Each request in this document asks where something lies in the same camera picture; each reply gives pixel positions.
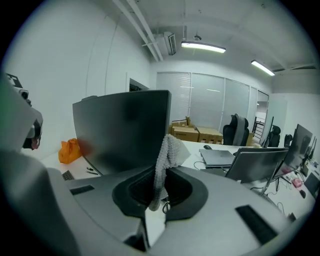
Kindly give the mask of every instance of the orange plastic bag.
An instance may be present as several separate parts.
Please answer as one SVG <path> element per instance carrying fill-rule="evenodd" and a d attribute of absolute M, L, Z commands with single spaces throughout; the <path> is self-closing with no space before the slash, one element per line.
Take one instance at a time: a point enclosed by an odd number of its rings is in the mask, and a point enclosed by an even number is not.
<path fill-rule="evenodd" d="M 61 141 L 61 149 L 59 150 L 60 163 L 70 164 L 81 156 L 82 154 L 76 138 L 69 139 L 68 142 Z"/>

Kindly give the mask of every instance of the fluorescent light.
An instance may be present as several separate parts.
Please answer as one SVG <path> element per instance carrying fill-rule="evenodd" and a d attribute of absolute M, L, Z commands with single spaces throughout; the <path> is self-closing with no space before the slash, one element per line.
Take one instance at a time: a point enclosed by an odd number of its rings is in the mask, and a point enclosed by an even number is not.
<path fill-rule="evenodd" d="M 218 52 L 218 53 L 224 53 L 226 51 L 226 48 L 222 48 L 219 46 L 207 44 L 207 43 L 202 43 L 202 42 L 181 42 L 181 47 L 185 48 L 195 48 L 195 49 L 203 49 L 203 50 L 208 50 L 208 51 L 213 51 L 213 52 Z"/>
<path fill-rule="evenodd" d="M 251 61 L 251 64 L 255 65 L 257 68 L 263 70 L 264 72 L 266 72 L 270 76 L 274 76 L 275 75 L 275 73 L 271 72 L 269 69 L 267 69 L 265 66 L 261 65 L 260 63 L 258 63 L 256 60 Z"/>

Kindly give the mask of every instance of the white desk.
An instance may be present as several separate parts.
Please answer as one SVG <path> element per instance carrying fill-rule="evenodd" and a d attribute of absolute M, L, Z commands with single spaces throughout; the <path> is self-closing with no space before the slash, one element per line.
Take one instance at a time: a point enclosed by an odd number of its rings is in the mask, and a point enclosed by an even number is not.
<path fill-rule="evenodd" d="M 207 144 L 207 143 L 190 142 L 190 141 L 183 141 L 183 143 L 186 146 L 186 148 L 189 150 L 191 155 L 187 160 L 184 161 L 182 166 L 195 169 L 196 172 L 199 172 L 199 170 L 197 170 L 194 167 L 194 163 L 197 161 L 199 162 L 197 162 L 195 166 L 198 169 L 206 168 L 206 165 L 204 163 L 201 163 L 204 160 L 201 157 L 201 154 L 199 152 L 199 149 L 203 149 L 204 145 L 209 145 L 213 150 L 228 150 L 232 154 L 237 152 L 238 149 L 241 148 L 240 146 Z M 87 173 L 88 171 L 87 167 L 90 167 L 90 165 L 87 163 L 87 161 L 83 157 L 78 158 L 77 160 L 73 161 L 70 164 L 63 164 L 59 162 L 58 153 L 54 153 L 49 157 L 43 159 L 42 163 L 46 167 L 51 167 L 51 168 L 60 170 L 61 173 L 64 173 L 67 170 L 69 170 L 75 179 L 86 179 L 86 178 L 98 177 L 98 175 Z M 319 166 L 318 168 L 315 168 L 310 164 L 308 175 L 310 175 L 310 173 L 313 173 L 319 179 L 319 175 L 315 173 L 315 170 L 317 170 L 317 172 L 320 173 Z M 298 178 L 298 176 L 296 176 L 293 172 L 287 175 L 293 179 Z M 244 186 L 247 187 L 248 189 L 252 187 L 262 188 L 264 187 L 266 182 L 267 182 L 266 180 L 259 180 L 252 183 L 246 183 L 244 184 Z M 315 204 L 315 199 L 313 198 L 311 193 L 308 191 L 308 189 L 305 187 L 305 185 L 302 185 L 298 189 L 296 189 L 293 185 L 291 185 L 290 186 L 291 189 L 289 189 L 289 186 L 288 188 L 286 188 L 284 184 L 286 186 L 289 185 L 287 182 L 280 179 L 279 190 L 278 192 L 276 192 L 276 183 L 275 182 L 271 183 L 269 185 L 269 188 L 266 191 L 266 194 L 270 193 L 268 196 L 275 204 L 277 204 L 278 202 L 281 202 L 283 204 L 285 215 L 288 216 L 290 213 L 293 213 L 296 218 L 299 218 L 311 212 Z M 305 198 L 301 196 L 299 190 L 304 190 L 306 195 Z"/>

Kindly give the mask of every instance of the chair headrest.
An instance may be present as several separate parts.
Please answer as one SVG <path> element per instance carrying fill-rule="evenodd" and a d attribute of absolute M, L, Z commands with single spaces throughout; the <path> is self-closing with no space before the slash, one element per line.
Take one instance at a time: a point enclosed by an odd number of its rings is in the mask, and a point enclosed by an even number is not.
<path fill-rule="evenodd" d="M 231 115 L 231 122 L 229 124 L 230 126 L 236 128 L 238 125 L 238 114 L 232 114 Z M 245 118 L 244 119 L 244 128 L 248 128 L 249 126 L 249 122 L 248 120 Z"/>
<path fill-rule="evenodd" d="M 272 133 L 273 133 L 274 135 L 280 134 L 280 133 L 281 133 L 280 127 L 279 127 L 279 126 L 276 126 L 276 125 L 273 125 Z"/>

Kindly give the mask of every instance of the black mouse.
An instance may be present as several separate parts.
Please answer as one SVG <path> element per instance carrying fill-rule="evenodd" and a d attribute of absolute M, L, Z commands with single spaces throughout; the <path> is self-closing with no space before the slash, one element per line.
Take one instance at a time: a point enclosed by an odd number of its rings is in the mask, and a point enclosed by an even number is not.
<path fill-rule="evenodd" d="M 304 192 L 303 190 L 300 190 L 299 192 L 303 198 L 306 198 L 306 192 Z"/>
<path fill-rule="evenodd" d="M 209 145 L 204 145 L 203 146 L 206 150 L 212 150 L 212 148 Z"/>

